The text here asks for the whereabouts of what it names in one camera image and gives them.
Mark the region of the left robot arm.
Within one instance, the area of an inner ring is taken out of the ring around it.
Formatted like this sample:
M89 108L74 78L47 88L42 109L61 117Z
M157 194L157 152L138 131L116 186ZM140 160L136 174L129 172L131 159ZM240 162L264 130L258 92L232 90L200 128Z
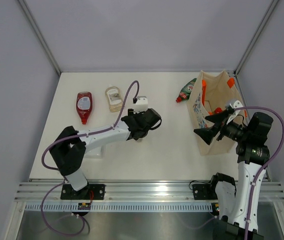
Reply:
M72 194L84 199L89 193L89 183L81 170L84 155L114 142L139 140L149 131L157 129L162 122L160 114L152 108L140 113L129 109L128 115L114 125L89 131L77 131L73 126L65 128L58 139L49 146L49 152L57 170L68 181Z

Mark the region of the yellow dish soap red cap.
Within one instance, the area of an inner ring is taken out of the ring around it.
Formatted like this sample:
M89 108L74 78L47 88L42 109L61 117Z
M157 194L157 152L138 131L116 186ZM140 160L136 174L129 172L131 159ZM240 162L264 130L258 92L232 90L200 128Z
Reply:
M217 107L214 111L209 111L209 115L215 115L223 112L223 110L220 107Z

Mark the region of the canvas bag orange handles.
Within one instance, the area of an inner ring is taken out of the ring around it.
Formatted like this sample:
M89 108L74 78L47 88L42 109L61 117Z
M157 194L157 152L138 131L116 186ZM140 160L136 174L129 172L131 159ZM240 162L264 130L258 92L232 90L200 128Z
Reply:
M217 75L201 71L186 102L192 127L201 129L213 126L213 123L208 122L205 117L217 108L224 110L231 100L238 100L243 103L243 99L235 86L234 78L230 77L224 70ZM217 141L214 137L212 143L208 145L198 135L195 137L202 156L227 153L235 144L234 141L226 137L220 141Z

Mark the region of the red ketchup bottle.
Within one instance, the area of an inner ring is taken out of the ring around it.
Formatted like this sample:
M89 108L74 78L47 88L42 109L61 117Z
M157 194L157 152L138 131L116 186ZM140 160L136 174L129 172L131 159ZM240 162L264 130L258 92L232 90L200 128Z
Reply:
M89 91L79 92L76 99L76 110L83 125L87 123L92 107L92 94Z

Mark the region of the green Fairy dish soap bottle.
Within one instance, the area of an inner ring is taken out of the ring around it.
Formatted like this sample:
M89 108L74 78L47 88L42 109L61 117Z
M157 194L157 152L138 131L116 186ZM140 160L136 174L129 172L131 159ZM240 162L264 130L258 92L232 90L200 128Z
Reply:
M192 79L181 89L178 97L176 98L177 103L180 103L182 101L186 101L186 100L189 99L196 80L197 80L197 78Z

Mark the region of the clear Malory soap bottle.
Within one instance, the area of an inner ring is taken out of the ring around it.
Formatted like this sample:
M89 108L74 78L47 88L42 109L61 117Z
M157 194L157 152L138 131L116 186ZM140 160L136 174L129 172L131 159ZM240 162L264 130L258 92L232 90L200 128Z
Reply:
M109 85L109 87L105 90L105 96L107 98L110 112L119 112L123 106L123 98L120 89L116 86Z

